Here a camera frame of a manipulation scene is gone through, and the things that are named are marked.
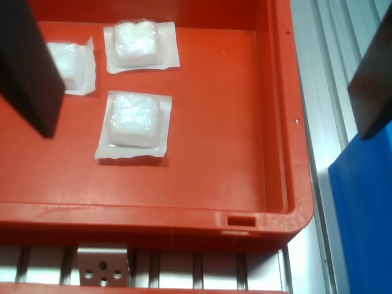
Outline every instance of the bolt hole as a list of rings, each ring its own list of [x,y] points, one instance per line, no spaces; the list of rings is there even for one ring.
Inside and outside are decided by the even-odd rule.
[[[93,276],[94,276],[94,274],[92,273],[92,270],[88,269],[85,271],[86,279],[91,279]]]
[[[115,273],[113,274],[113,277],[115,277],[115,279],[120,279],[123,276],[122,272],[120,270],[115,270]]]
[[[99,263],[99,269],[100,269],[101,271],[105,271],[107,268],[108,268],[108,264],[106,263],[105,260],[102,260],[102,261]]]
[[[100,286],[106,287],[107,285],[108,285],[108,279],[106,277],[101,277],[100,278]]]

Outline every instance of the metal plate with holes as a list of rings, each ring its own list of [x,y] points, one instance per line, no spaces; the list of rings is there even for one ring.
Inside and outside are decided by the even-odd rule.
[[[80,244],[77,254],[81,285],[128,286],[126,244]]]

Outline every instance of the plastic packaging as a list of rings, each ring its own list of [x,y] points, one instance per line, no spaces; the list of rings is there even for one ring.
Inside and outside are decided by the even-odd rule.
[[[104,28],[107,71],[179,67],[174,22],[119,22]]]
[[[159,141],[160,107],[157,98],[118,93],[107,121],[110,144],[155,147]]]
[[[76,43],[48,43],[49,51],[55,61],[66,88],[80,88],[83,81],[81,52]]]
[[[120,67],[158,64],[158,28],[153,21],[114,25],[113,43]]]
[[[171,109],[170,96],[109,91],[95,158],[163,157]]]
[[[86,45],[67,42],[49,42],[47,45],[66,85],[66,94],[82,96],[96,89],[92,37]]]

